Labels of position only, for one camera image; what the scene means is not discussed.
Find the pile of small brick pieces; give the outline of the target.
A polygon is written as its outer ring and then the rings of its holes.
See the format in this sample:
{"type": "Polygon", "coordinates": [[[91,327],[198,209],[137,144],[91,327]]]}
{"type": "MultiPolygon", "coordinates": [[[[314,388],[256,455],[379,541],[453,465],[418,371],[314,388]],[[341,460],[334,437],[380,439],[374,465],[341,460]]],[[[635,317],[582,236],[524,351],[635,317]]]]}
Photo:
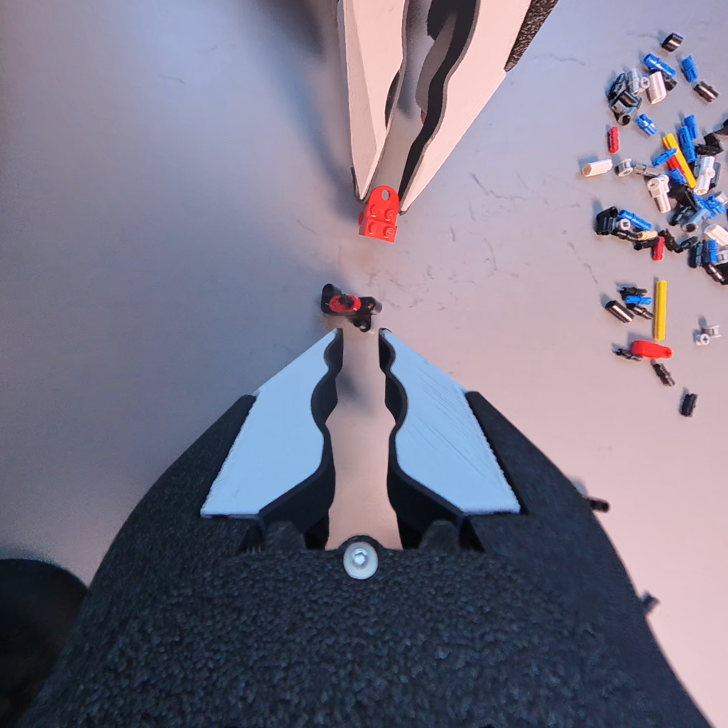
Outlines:
{"type": "Polygon", "coordinates": [[[705,130],[695,114],[681,114],[673,130],[660,130],[649,112],[681,82],[706,104],[718,99],[718,90],[701,77],[695,59],[680,50],[683,43],[683,35],[669,33],[660,51],[624,68],[606,88],[607,108],[614,117],[606,131],[606,159],[613,160],[614,168],[607,173],[642,180],[663,222],[651,223],[640,213],[615,206],[619,227],[602,237],[626,241],[636,251],[649,250],[653,261],[667,251],[684,253],[691,268],[703,269],[726,286],[727,202],[726,190],[719,189],[719,182],[726,182],[726,121],[705,130]]]}

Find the grey desk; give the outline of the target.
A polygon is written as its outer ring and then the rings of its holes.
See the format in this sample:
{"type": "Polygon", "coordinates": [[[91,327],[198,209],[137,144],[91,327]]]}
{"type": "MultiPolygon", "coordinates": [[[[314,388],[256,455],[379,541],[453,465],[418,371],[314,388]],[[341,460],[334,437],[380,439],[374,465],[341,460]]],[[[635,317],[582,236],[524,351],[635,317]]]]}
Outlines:
{"type": "Polygon", "coordinates": [[[325,332],[326,282],[482,392],[583,491],[651,628],[726,726],[726,289],[593,235],[652,220],[604,156],[616,69],[684,35],[726,116],[726,2],[559,2],[410,211],[357,235],[336,3],[2,2],[2,557],[90,582],[130,511],[239,396],[325,332]],[[667,330],[604,309],[668,282],[667,330]],[[660,360],[616,356],[635,340],[660,360]],[[679,414],[698,395],[692,417],[679,414]]]}

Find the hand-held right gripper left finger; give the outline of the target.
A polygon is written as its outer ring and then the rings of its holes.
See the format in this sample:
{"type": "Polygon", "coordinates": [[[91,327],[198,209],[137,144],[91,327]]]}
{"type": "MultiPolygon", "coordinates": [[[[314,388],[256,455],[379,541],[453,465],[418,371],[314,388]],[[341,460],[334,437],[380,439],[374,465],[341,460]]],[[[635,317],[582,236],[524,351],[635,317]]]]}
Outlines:
{"type": "Polygon", "coordinates": [[[201,517],[252,519],[262,527],[289,521],[308,548],[325,548],[335,491],[326,420],[338,401],[342,358],[337,328],[254,393],[201,517]]]}

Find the red rounded plate with hole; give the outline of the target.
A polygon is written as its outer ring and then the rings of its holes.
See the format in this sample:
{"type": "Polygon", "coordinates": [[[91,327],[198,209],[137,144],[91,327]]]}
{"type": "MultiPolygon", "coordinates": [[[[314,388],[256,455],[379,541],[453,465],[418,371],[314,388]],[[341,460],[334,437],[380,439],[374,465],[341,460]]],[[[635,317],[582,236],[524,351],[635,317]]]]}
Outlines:
{"type": "Polygon", "coordinates": [[[382,185],[374,188],[360,215],[374,221],[394,224],[399,211],[399,198],[394,188],[382,185]]]}

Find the black and blue pins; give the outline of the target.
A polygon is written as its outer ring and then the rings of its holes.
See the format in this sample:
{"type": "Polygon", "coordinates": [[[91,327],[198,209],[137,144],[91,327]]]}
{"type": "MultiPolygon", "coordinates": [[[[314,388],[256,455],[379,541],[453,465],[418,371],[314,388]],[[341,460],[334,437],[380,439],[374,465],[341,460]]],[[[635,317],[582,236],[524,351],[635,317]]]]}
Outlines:
{"type": "Polygon", "coordinates": [[[640,316],[647,320],[654,319],[652,312],[653,299],[647,296],[646,289],[638,287],[621,287],[618,290],[626,308],[636,316],[640,316]]]}

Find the brick vehicle model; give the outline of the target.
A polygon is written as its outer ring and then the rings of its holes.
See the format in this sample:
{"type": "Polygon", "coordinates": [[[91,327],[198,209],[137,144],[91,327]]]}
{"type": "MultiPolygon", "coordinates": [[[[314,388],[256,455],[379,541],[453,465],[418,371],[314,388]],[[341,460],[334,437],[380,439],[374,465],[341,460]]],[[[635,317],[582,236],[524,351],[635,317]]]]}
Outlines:
{"type": "MultiPolygon", "coordinates": [[[[592,511],[608,513],[608,511],[610,510],[610,504],[603,499],[594,498],[592,496],[583,496],[583,498],[588,503],[592,511]]],[[[650,614],[650,612],[660,604],[660,600],[655,596],[651,595],[650,592],[645,592],[644,594],[640,595],[639,600],[642,605],[643,613],[645,615],[650,614]]]]}

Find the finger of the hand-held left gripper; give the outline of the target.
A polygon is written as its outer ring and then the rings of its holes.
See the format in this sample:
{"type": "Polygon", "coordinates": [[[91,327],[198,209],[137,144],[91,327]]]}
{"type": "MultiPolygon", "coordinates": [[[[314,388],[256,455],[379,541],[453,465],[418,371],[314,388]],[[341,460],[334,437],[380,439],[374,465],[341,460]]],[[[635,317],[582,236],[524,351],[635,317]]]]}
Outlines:
{"type": "Polygon", "coordinates": [[[427,113],[399,188],[405,213],[505,78],[530,2],[466,2],[428,90],[427,113]]]}
{"type": "Polygon", "coordinates": [[[364,201],[384,152],[404,67],[407,1],[343,1],[353,176],[364,201]]]}

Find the small black red lego assembly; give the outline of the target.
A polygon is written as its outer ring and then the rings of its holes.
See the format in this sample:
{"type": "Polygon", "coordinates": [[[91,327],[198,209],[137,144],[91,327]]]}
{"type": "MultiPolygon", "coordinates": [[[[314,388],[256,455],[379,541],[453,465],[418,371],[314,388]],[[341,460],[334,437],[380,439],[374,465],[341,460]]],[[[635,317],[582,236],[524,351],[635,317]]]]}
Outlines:
{"type": "Polygon", "coordinates": [[[322,294],[321,294],[320,308],[321,308],[322,312],[326,315],[346,318],[350,321],[350,323],[352,323],[361,332],[368,332],[371,327],[372,316],[379,314],[381,312],[381,308],[382,308],[381,302],[376,300],[374,297],[370,297],[370,296],[358,297],[362,302],[362,306],[361,306],[360,311],[357,314],[352,315],[352,316],[332,315],[331,312],[329,311],[327,304],[333,296],[338,296],[340,294],[346,294],[346,293],[343,293],[339,288],[333,286],[332,284],[325,285],[322,289],[322,294]]]}

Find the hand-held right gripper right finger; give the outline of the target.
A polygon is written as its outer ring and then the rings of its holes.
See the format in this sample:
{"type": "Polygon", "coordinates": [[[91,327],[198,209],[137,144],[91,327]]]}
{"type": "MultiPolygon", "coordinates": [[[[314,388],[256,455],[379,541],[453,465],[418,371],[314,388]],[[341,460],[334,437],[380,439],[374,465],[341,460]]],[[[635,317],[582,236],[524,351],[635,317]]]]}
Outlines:
{"type": "Polygon", "coordinates": [[[395,420],[387,493],[403,548],[417,548],[436,521],[458,532],[472,516],[520,513],[466,389],[390,330],[380,329],[378,350],[395,420]]]}

